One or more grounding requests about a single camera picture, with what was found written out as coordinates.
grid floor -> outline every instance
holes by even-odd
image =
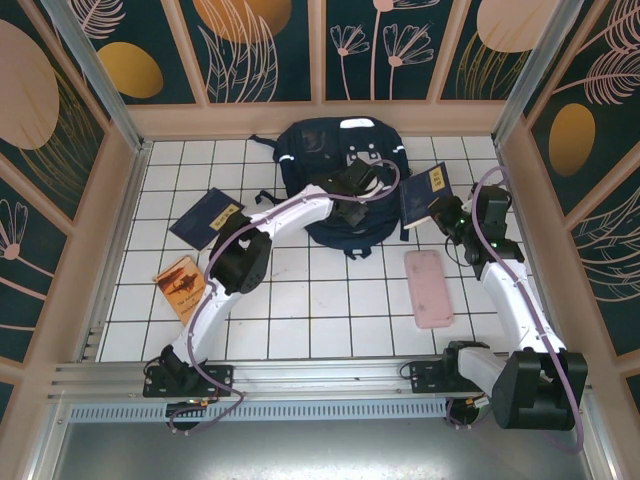
[[[414,173],[444,162],[454,193],[463,199],[473,182],[498,164],[489,137],[403,141]],[[152,277],[184,255],[204,270],[209,251],[191,249],[168,232],[169,225],[211,187],[243,203],[248,215],[269,208],[255,204],[259,190],[285,197],[271,155],[271,148],[244,140],[154,144],[98,361],[148,360],[179,335],[182,324]],[[512,212],[507,222],[508,237],[521,241]],[[495,352],[506,351],[491,300],[471,268],[447,257],[444,240],[433,222],[413,229],[408,243],[400,241],[398,227],[369,258],[352,261],[316,244],[304,230],[292,235],[275,246],[265,281],[234,307],[209,359],[422,355],[442,352],[454,339],[484,341]],[[417,249],[441,253],[455,313],[448,328],[421,330],[415,325],[404,255]],[[450,247],[450,252],[462,255],[461,249]],[[533,277],[529,280],[536,291]]]

black backpack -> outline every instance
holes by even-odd
[[[398,133],[370,117],[313,118],[294,123],[277,141],[255,135],[250,140],[273,147],[273,160],[280,165],[289,198],[313,183],[314,176],[342,171],[356,158],[369,164],[380,159],[391,160],[398,166],[401,179],[410,175]],[[385,184],[393,182],[391,168],[374,168]],[[256,202],[260,203],[262,197],[273,203],[283,201],[262,191]],[[368,203],[367,207],[367,213],[355,227],[341,217],[331,216],[309,225],[307,231],[321,245],[343,250],[353,259],[355,254],[366,258],[371,254],[371,246],[391,235],[401,218],[400,188],[381,200]],[[408,240],[406,230],[401,229],[400,238]]]

blue booklet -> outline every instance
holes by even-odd
[[[431,204],[440,197],[451,196],[453,191],[444,163],[403,180],[400,183],[400,203],[404,228],[408,230],[426,221]]]
[[[218,236],[220,229],[244,206],[217,188],[204,197],[169,227],[169,231],[196,250],[204,250]]]

orange book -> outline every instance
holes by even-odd
[[[189,257],[182,257],[154,277],[160,290],[186,325],[204,293],[204,275]]]

book cover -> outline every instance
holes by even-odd
[[[404,228],[408,230],[426,221],[429,206],[437,198],[449,196],[453,196],[453,191],[444,163],[403,180],[400,183],[400,203]]]
[[[154,277],[171,308],[186,325],[204,293],[204,275],[189,257],[182,257]]]
[[[227,219],[244,206],[217,188],[209,190],[169,231],[198,251],[218,236]]]

